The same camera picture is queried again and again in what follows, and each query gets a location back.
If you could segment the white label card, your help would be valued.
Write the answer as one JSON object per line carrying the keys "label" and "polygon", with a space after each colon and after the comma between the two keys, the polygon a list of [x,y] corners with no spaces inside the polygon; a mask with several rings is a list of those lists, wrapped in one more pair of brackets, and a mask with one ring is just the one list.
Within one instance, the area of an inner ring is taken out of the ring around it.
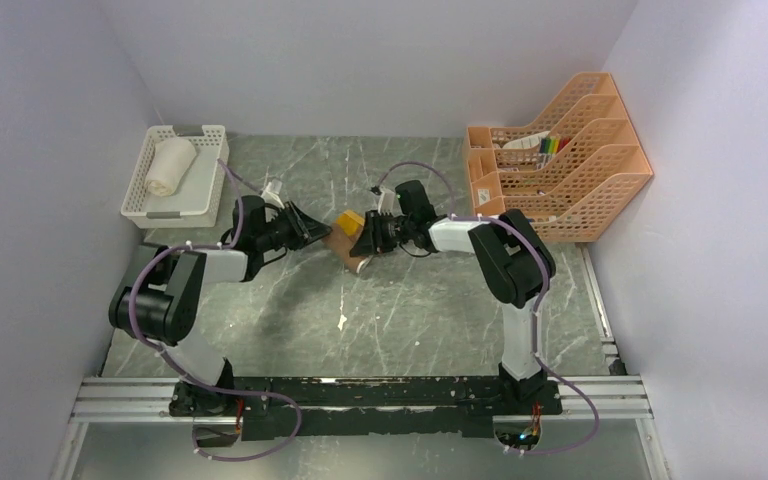
{"label": "white label card", "polygon": [[543,131],[536,134],[531,134],[522,138],[507,141],[501,146],[502,149],[531,149],[540,148],[543,140],[549,135],[549,131]]}

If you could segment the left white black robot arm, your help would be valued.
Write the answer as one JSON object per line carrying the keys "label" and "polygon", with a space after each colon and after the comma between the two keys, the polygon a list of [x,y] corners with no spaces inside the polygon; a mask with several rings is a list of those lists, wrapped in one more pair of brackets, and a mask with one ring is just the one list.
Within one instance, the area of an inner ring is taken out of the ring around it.
{"label": "left white black robot arm", "polygon": [[331,231],[291,202],[242,196],[231,230],[217,244],[140,244],[110,302],[109,323],[198,387],[197,403],[209,414],[224,415],[235,406],[237,388],[230,362],[195,329],[203,289],[249,282],[268,265],[267,253],[301,250]]}

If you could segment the cream white towel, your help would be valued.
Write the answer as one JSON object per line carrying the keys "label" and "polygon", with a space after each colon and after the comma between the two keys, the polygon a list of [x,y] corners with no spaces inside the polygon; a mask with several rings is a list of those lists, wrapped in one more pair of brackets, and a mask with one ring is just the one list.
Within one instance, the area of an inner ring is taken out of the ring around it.
{"label": "cream white towel", "polygon": [[195,146],[185,138],[168,138],[156,143],[144,181],[146,190],[158,197],[173,195],[196,156]]}

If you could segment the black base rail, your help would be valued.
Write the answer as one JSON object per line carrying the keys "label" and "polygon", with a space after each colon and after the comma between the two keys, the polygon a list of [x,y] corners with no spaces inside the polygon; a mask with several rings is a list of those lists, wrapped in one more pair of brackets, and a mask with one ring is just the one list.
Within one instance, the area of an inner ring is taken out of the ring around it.
{"label": "black base rail", "polygon": [[168,404],[172,418],[199,426],[228,421],[243,441],[299,436],[459,433],[492,438],[494,420],[559,415],[558,385],[520,386],[499,376],[378,378],[237,377],[252,391],[239,398],[178,382]]}

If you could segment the brown yellow towel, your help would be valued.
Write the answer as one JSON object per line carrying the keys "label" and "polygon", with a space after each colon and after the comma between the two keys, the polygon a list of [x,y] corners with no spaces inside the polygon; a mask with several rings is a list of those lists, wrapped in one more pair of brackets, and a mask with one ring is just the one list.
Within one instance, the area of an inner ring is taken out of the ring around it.
{"label": "brown yellow towel", "polygon": [[330,225],[331,232],[323,238],[323,243],[343,262],[353,274],[359,275],[369,264],[368,256],[353,257],[351,249],[355,246],[364,228],[365,221],[357,212],[345,210]]}

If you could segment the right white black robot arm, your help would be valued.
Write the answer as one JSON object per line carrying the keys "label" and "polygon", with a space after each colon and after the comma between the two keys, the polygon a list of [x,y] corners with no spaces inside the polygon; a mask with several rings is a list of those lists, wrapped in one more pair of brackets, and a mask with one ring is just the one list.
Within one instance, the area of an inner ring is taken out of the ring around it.
{"label": "right white black robot arm", "polygon": [[378,207],[365,213],[350,255],[389,253],[408,243],[428,254],[472,254],[503,312],[500,402],[510,413],[525,413],[548,380],[540,360],[539,308],[556,272],[532,221],[516,209],[490,216],[439,215],[418,180],[394,190],[376,185],[371,192]]}

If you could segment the white plastic basket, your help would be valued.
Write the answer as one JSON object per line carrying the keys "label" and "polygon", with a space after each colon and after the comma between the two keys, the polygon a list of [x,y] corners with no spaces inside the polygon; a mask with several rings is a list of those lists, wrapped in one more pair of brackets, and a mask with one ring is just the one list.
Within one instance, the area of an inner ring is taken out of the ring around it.
{"label": "white plastic basket", "polygon": [[214,226],[228,157],[222,125],[150,127],[120,214],[141,229]]}

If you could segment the orange file organizer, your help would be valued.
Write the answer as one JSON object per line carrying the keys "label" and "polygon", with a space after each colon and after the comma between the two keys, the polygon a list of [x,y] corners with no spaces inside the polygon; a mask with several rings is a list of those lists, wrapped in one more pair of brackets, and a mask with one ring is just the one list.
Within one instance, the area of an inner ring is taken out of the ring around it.
{"label": "orange file organizer", "polygon": [[[572,138],[543,168],[537,147],[501,148],[543,131]],[[463,158],[473,212],[519,210],[547,242],[598,240],[654,175],[607,72],[574,75],[525,126],[468,127]]]}

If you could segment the coloured marker pens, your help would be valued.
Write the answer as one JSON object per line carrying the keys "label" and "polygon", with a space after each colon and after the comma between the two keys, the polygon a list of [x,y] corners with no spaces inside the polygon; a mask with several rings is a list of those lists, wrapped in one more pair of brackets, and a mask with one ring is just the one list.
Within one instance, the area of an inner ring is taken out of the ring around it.
{"label": "coloured marker pens", "polygon": [[544,136],[540,140],[537,166],[543,168],[554,156],[559,153],[570,141],[571,137]]}

